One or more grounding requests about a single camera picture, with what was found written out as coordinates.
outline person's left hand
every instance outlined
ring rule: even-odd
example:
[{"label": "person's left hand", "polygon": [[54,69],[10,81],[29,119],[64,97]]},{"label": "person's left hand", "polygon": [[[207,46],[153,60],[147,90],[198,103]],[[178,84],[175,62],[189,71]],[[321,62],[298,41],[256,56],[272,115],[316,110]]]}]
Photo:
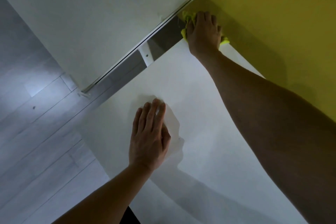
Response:
[{"label": "person's left hand", "polygon": [[163,124],[165,112],[165,103],[158,99],[145,103],[136,112],[129,146],[130,165],[142,165],[153,172],[162,164],[170,143],[170,134]]}]

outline yellow wall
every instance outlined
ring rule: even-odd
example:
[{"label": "yellow wall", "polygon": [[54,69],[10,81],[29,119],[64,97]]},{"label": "yellow wall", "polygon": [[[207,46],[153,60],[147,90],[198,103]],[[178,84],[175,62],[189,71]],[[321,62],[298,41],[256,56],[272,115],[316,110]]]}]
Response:
[{"label": "yellow wall", "polygon": [[336,120],[336,0],[195,0],[256,69]]}]

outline yellow cloth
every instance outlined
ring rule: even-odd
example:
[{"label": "yellow cloth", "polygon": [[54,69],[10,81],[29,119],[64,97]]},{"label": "yellow cloth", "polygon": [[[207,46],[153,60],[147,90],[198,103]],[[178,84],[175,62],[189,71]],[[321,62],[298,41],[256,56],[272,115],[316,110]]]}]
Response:
[{"label": "yellow cloth", "polygon": [[[188,25],[188,22],[190,20],[192,20],[192,22],[194,23],[194,26],[196,25],[196,13],[191,14],[187,11],[183,11],[182,12],[182,17],[183,17],[183,20],[185,21],[185,28],[182,29],[181,34],[183,36],[183,39],[187,41],[187,25]],[[222,33],[221,40],[222,40],[221,43],[220,43],[221,45],[222,44],[228,44],[230,42],[229,39],[226,36],[223,35],[223,33]]]}]

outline wooden floor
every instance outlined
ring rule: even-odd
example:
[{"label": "wooden floor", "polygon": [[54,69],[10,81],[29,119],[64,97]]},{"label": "wooden floor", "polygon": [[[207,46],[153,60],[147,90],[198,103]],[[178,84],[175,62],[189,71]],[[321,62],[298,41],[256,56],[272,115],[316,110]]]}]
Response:
[{"label": "wooden floor", "polygon": [[[49,224],[109,179],[76,125],[146,65],[135,52],[86,98],[6,0],[0,18],[0,223]],[[150,40],[154,59],[181,27]]]}]

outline white tabletop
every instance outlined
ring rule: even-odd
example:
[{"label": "white tabletop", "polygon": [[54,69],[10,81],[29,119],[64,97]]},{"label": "white tabletop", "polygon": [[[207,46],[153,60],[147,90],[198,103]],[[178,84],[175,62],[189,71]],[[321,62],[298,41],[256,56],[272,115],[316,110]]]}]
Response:
[{"label": "white tabletop", "polygon": [[[234,48],[220,49],[259,74]],[[110,178],[128,165],[132,120],[154,97],[167,104],[168,157],[130,207],[141,223],[306,223],[234,125],[214,82],[181,40],[82,123]]]},{"label": "white tabletop", "polygon": [[81,89],[190,0],[8,0]]}]

